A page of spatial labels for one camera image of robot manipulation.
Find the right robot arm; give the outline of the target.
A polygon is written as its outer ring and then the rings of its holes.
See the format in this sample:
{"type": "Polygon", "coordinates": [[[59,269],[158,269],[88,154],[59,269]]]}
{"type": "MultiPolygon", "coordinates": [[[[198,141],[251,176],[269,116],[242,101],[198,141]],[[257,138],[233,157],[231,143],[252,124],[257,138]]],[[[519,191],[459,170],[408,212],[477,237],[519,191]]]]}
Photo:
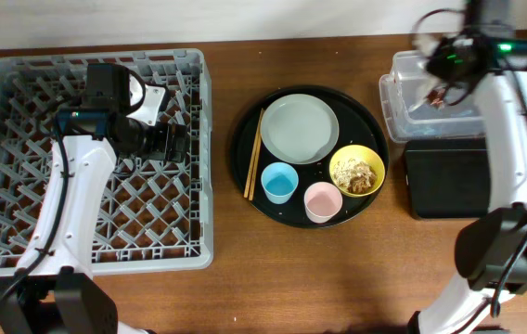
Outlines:
{"type": "Polygon", "coordinates": [[[488,212],[455,243],[456,274],[410,318],[411,333],[470,333],[527,291],[527,40],[516,37],[507,1],[469,0],[463,25],[440,39],[411,32],[431,83],[419,103],[443,108],[453,88],[482,115],[490,168],[488,212]]]}

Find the gold snack wrapper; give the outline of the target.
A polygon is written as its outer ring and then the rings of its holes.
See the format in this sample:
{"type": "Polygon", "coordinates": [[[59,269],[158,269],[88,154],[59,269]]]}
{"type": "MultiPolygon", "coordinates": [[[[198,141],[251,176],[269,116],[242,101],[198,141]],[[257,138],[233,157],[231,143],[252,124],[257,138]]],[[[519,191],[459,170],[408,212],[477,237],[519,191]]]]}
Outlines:
{"type": "Polygon", "coordinates": [[[426,103],[436,109],[442,109],[444,105],[444,96],[446,90],[444,88],[434,88],[426,95],[426,103]]]}

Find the food scraps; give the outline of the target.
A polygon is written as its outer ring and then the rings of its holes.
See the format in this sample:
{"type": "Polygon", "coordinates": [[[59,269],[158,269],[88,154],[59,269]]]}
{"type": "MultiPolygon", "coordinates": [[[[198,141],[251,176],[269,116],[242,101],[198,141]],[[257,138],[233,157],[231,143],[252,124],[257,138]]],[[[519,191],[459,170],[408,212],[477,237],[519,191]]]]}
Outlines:
{"type": "Polygon", "coordinates": [[[331,176],[338,188],[356,195],[366,193],[377,180],[376,173],[368,164],[355,159],[338,161],[331,176]]]}

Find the white tissue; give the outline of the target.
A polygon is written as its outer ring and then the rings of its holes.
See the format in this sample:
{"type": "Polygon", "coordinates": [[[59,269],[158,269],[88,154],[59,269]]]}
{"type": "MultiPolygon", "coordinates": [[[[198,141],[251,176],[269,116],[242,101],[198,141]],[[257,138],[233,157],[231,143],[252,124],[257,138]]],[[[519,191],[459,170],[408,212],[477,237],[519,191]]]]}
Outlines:
{"type": "MultiPolygon", "coordinates": [[[[420,63],[421,69],[426,70],[428,61],[430,57],[433,55],[434,51],[436,50],[436,47],[438,46],[438,44],[439,42],[437,41],[437,39],[432,37],[429,34],[422,33],[422,34],[416,35],[413,38],[412,45],[416,48],[416,50],[423,57],[423,60],[420,63]]],[[[443,83],[441,79],[439,79],[436,76],[433,76],[432,74],[428,74],[427,72],[425,72],[425,74],[427,75],[427,77],[423,80],[422,84],[416,89],[415,102],[410,107],[410,110],[409,110],[410,112],[416,111],[423,105],[430,106],[426,103],[426,99],[425,99],[426,95],[429,93],[430,90],[434,88],[444,88],[445,89],[445,84],[443,83]]]]}

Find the yellow bowl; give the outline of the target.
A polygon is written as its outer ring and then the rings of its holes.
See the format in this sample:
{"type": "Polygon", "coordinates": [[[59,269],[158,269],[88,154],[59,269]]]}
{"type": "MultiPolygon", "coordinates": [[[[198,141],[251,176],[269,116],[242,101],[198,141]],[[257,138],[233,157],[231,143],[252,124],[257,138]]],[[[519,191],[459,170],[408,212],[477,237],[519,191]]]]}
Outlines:
{"type": "Polygon", "coordinates": [[[335,164],[338,161],[347,161],[349,159],[363,161],[366,164],[368,164],[376,173],[377,180],[371,189],[369,189],[366,193],[363,193],[360,195],[351,194],[347,190],[343,190],[340,188],[339,188],[339,191],[343,195],[350,197],[350,198],[362,198],[362,197],[366,197],[366,196],[369,196],[377,192],[384,182],[387,168],[385,167],[378,153],[376,153],[371,148],[367,148],[361,145],[349,145],[349,146],[338,149],[333,154],[333,156],[330,159],[329,167],[328,167],[331,182],[336,186],[335,181],[333,177],[331,176],[331,173],[332,173],[332,170],[334,169],[335,164]]]}

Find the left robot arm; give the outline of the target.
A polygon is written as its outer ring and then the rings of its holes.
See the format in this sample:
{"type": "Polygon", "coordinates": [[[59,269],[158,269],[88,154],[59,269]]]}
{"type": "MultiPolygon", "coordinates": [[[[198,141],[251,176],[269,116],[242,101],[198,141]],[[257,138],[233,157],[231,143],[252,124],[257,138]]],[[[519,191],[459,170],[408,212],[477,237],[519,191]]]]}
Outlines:
{"type": "Polygon", "coordinates": [[[117,158],[182,162],[186,125],[148,122],[106,108],[48,109],[51,173],[31,239],[12,276],[0,276],[0,327],[39,333],[121,333],[114,301],[93,281],[91,251],[103,193],[117,158]]]}

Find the blue cup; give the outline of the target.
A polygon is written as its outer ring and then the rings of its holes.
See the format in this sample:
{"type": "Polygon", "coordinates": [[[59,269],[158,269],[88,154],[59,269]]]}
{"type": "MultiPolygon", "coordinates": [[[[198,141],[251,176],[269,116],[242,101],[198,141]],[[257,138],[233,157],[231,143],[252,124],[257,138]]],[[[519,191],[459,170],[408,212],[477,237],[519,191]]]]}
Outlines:
{"type": "Polygon", "coordinates": [[[298,187],[299,176],[290,164],[274,162],[263,169],[261,184],[270,202],[284,204],[298,187]]]}

